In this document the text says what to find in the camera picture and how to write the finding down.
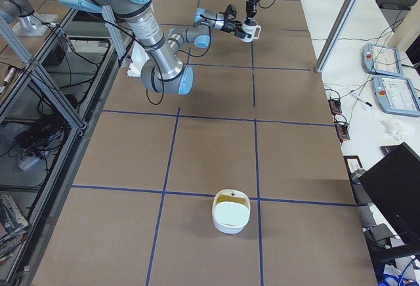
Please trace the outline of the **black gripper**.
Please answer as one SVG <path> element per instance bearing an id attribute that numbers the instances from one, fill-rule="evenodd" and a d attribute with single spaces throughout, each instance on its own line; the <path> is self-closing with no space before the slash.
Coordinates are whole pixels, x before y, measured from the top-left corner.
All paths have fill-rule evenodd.
<path id="1" fill-rule="evenodd" d="M 234 36 L 239 39 L 247 39 L 249 36 L 246 32 L 242 30 L 237 30 L 237 28 L 242 27 L 242 22 L 234 19 L 222 19 L 218 21 L 218 30 L 231 33 L 234 32 Z"/>
<path id="2" fill-rule="evenodd" d="M 260 0 L 247 0 L 246 2 L 246 19 L 245 23 L 248 24 L 257 13 L 257 4 Z"/>

